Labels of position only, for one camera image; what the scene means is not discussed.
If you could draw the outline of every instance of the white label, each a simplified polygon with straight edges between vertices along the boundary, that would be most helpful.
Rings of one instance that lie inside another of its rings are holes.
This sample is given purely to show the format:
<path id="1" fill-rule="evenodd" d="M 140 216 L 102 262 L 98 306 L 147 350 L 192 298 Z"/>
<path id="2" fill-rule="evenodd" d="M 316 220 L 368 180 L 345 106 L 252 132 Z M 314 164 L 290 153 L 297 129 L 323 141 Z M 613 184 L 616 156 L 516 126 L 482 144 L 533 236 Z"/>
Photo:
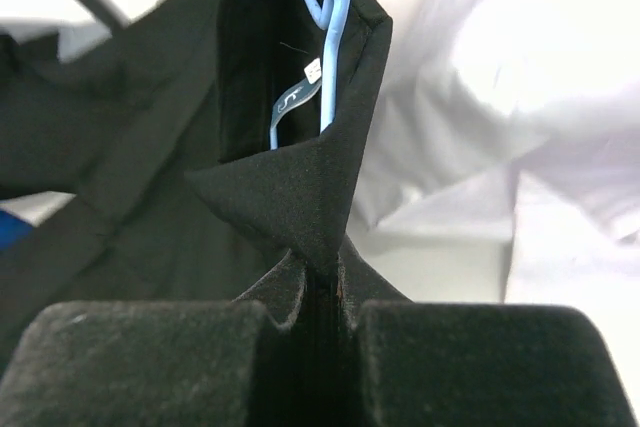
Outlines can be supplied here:
<path id="1" fill-rule="evenodd" d="M 304 68 L 304 73 L 310 84 L 315 84 L 322 77 L 320 59 L 316 59 Z"/>

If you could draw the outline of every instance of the black cloth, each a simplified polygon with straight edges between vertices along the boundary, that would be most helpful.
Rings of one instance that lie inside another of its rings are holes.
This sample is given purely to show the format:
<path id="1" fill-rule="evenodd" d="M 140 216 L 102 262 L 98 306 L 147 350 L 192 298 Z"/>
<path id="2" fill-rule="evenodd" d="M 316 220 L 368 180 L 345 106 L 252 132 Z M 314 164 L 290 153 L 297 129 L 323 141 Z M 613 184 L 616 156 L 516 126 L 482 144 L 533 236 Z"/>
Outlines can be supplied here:
<path id="1" fill-rule="evenodd" d="M 166 0 L 72 63 L 0 57 L 0 197 L 76 194 L 0 254 L 0 370 L 55 302 L 233 299 L 288 251 L 338 268 L 391 19 L 352 0 L 334 124 L 318 96 L 269 152 L 323 39 L 302 0 Z"/>
<path id="2" fill-rule="evenodd" d="M 52 306 L 0 382 L 0 425 L 636 427 L 583 314 L 413 304 L 340 255 L 330 291 L 287 255 L 238 302 Z"/>

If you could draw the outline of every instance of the black foam block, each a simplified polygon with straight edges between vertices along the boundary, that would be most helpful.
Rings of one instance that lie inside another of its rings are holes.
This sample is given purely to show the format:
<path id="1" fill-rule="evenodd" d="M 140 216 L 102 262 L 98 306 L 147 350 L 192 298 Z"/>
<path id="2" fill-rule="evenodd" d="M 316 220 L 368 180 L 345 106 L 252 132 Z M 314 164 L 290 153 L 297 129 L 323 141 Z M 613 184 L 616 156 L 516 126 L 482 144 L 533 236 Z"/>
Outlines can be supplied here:
<path id="1" fill-rule="evenodd" d="M 349 237 L 345 237 L 339 254 L 337 296 L 342 320 L 351 337 L 351 331 L 358 322 L 360 308 L 366 301 L 409 299 L 364 261 Z"/>
<path id="2" fill-rule="evenodd" d="M 365 304 L 365 425 L 632 427 L 600 335 L 565 308 Z"/>
<path id="3" fill-rule="evenodd" d="M 0 425 L 244 426 L 276 338 L 256 302 L 56 305 L 6 372 Z"/>
<path id="4" fill-rule="evenodd" d="M 291 251 L 264 277 L 235 301 L 253 300 L 264 304 L 279 325 L 292 327 L 298 318 L 307 290 L 304 262 Z"/>

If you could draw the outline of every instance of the light blue cable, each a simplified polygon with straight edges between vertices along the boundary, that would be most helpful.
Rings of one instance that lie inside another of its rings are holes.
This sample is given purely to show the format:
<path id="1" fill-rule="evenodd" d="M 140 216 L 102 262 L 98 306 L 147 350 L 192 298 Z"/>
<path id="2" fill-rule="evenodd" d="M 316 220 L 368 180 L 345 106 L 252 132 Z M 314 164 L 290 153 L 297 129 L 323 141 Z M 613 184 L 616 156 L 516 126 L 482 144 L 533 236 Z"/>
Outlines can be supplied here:
<path id="1" fill-rule="evenodd" d="M 304 0 L 311 17 L 322 30 L 327 30 L 322 58 L 322 97 L 320 101 L 320 132 L 326 129 L 336 115 L 336 85 L 338 50 L 347 23 L 351 0 Z"/>
<path id="2" fill-rule="evenodd" d="M 324 0 L 322 7 L 317 0 L 304 0 L 309 13 L 320 29 L 327 31 L 322 57 L 322 96 L 320 100 L 320 132 L 324 131 L 336 116 L 336 86 L 338 77 L 338 50 L 347 23 L 351 0 Z M 278 148 L 277 125 L 291 110 L 303 105 L 320 88 L 320 82 L 303 80 L 287 90 L 273 106 L 269 141 L 271 149 Z"/>

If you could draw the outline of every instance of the blue object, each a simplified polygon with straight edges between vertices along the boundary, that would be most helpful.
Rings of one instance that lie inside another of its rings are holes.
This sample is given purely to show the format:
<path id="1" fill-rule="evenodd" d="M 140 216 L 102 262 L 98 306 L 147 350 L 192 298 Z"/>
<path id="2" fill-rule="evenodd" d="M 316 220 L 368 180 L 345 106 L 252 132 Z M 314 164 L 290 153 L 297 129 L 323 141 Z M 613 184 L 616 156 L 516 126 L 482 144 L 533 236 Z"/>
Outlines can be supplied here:
<path id="1" fill-rule="evenodd" d="M 273 113 L 271 114 L 271 128 L 269 130 L 271 150 L 278 148 L 278 123 L 293 109 L 305 104 L 316 95 L 321 85 L 322 80 L 312 84 L 305 78 L 280 96 L 273 106 Z"/>
<path id="2" fill-rule="evenodd" d="M 27 235 L 33 226 L 4 210 L 0 210 L 0 251 Z"/>
<path id="3" fill-rule="evenodd" d="M 336 84 L 338 50 L 351 0 L 324 0 L 322 7 L 317 0 L 304 0 L 316 25 L 327 31 L 322 58 L 323 88 L 320 102 L 320 132 L 326 129 L 336 115 Z"/>

